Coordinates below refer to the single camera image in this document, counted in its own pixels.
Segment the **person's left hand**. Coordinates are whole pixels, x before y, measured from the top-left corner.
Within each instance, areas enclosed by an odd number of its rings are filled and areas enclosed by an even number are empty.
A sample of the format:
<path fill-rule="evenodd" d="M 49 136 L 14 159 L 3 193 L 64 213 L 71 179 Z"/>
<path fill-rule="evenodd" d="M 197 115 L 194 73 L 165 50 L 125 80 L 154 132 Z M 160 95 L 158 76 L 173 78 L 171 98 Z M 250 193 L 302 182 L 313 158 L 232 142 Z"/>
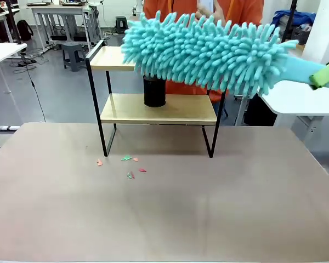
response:
<path fill-rule="evenodd" d="M 214 18 L 215 23 L 217 23 L 218 20 L 226 22 L 223 9 L 218 1 L 213 2 L 213 12 L 207 9 L 203 4 L 197 3 L 197 11 L 195 13 L 195 19 L 197 21 L 199 21 L 201 18 L 208 19 L 211 16 Z"/>

